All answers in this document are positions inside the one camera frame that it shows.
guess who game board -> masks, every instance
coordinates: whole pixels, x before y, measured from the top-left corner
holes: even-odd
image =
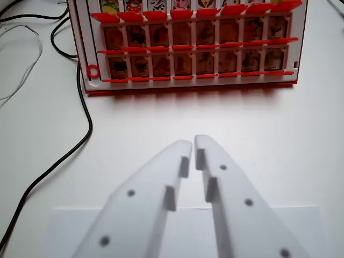
[[[87,93],[297,82],[306,0],[68,0]]]

white plastic part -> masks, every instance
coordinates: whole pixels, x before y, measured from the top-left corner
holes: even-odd
[[[167,220],[188,177],[192,143],[177,141],[109,198],[73,258],[157,258]]]
[[[219,258],[307,258],[308,254],[211,137],[195,137],[196,169],[212,203]]]

white cable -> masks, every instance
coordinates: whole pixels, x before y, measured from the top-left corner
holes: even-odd
[[[17,28],[17,27],[26,27],[27,29],[29,29],[30,31],[32,31],[34,33],[34,35],[36,36],[37,38],[37,41],[38,41],[38,45],[39,45],[39,54],[37,56],[37,58],[35,59],[35,61],[27,68],[27,70],[24,72],[23,76],[21,77],[21,80],[20,80],[20,83],[19,85],[17,86],[17,88],[14,90],[14,92],[12,92],[11,94],[9,94],[8,96],[6,97],[0,97],[0,101],[3,101],[4,99],[10,99],[14,94],[17,93],[17,91],[23,86],[23,84],[25,83],[28,75],[30,74],[32,68],[34,67],[34,65],[37,63],[37,61],[39,60],[39,58],[41,57],[42,55],[42,46],[41,46],[41,41],[39,40],[38,38],[38,33],[36,31],[34,31],[33,29],[31,29],[29,26],[26,26],[26,25],[16,25],[16,26],[13,26],[9,29],[7,29],[6,31],[4,31],[3,33],[0,34],[0,37],[13,30],[14,28]]]

white table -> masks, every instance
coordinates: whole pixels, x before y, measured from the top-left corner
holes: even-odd
[[[59,15],[66,6],[57,2],[23,1],[6,15]],[[33,18],[16,23],[39,32],[44,50],[23,88],[0,107],[0,237],[28,185],[88,129],[76,62],[60,56],[49,40],[56,23]],[[344,257],[343,28],[344,20],[326,1],[310,1],[293,88],[86,97],[94,122],[91,139],[35,189],[4,257],[45,257],[53,208],[102,207],[157,152],[196,134],[221,143],[271,206],[320,206],[337,257]],[[69,27],[56,43],[75,53]],[[37,51],[34,35],[23,28],[0,39],[0,96],[17,85]],[[182,181],[178,205],[209,206],[194,166]]]

cartoon character picture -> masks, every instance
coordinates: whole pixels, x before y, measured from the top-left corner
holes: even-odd
[[[174,55],[174,73],[176,76],[191,75],[192,61],[188,54]]]
[[[104,27],[104,38],[107,50],[118,50],[123,47],[122,31],[118,27]]]
[[[125,5],[126,12],[142,12],[142,0],[127,0]]]
[[[148,0],[149,11],[166,11],[166,0]]]
[[[225,7],[226,5],[233,5],[233,4],[240,4],[240,0],[223,0],[221,8]]]
[[[153,75],[154,77],[170,76],[170,60],[164,55],[153,55]]]
[[[235,19],[220,20],[220,44],[238,41],[239,24]]]
[[[260,55],[256,49],[242,51],[241,71],[258,71]]]
[[[284,16],[271,16],[269,18],[268,39],[278,39],[286,37],[286,27],[288,22]]]
[[[280,48],[267,49],[265,52],[264,70],[281,70],[284,53]]]
[[[209,45],[214,44],[215,26],[210,20],[196,22],[196,44]]]
[[[190,9],[191,4],[190,0],[172,0],[172,9],[173,10],[182,10],[182,9]]]
[[[150,32],[150,45],[155,46],[168,46],[168,29],[163,24],[151,24],[149,26]]]
[[[197,9],[215,7],[214,0],[198,0],[197,3],[198,3]]]
[[[264,0],[246,0],[246,5],[264,3]]]
[[[263,22],[259,17],[245,19],[243,40],[261,40],[263,32]]]
[[[188,23],[173,23],[173,45],[191,45],[191,27]]]
[[[123,58],[109,58],[109,66],[112,79],[128,77],[127,63]]]
[[[119,12],[118,0],[101,0],[102,12],[115,15]]]
[[[130,47],[146,47],[145,30],[140,25],[127,26],[128,46]]]
[[[148,62],[143,56],[132,56],[130,58],[131,73],[133,77],[148,77]]]
[[[232,73],[237,70],[237,55],[233,51],[219,53],[219,73]]]
[[[200,52],[196,54],[196,73],[214,73],[214,57],[210,54],[210,52]]]

